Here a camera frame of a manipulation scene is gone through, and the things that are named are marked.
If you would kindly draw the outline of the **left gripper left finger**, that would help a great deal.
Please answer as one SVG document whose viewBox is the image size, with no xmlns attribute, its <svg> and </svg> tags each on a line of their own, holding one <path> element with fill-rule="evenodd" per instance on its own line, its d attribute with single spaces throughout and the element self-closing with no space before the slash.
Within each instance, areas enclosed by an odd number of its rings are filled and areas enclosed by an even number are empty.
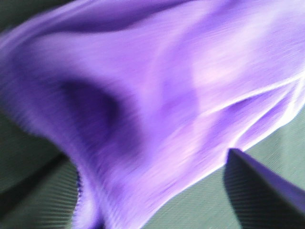
<svg viewBox="0 0 305 229">
<path fill-rule="evenodd" d="M 77 171 L 58 155 L 0 195 L 2 229 L 70 229 L 77 202 Z"/>
</svg>

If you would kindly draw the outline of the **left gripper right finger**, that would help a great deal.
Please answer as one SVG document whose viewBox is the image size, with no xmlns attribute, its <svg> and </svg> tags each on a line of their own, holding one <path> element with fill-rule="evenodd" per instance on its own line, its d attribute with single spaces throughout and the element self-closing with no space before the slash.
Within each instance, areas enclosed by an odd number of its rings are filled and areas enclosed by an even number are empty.
<svg viewBox="0 0 305 229">
<path fill-rule="evenodd" d="M 303 229 L 305 192 L 240 149 L 228 151 L 224 186 L 243 229 Z"/>
</svg>

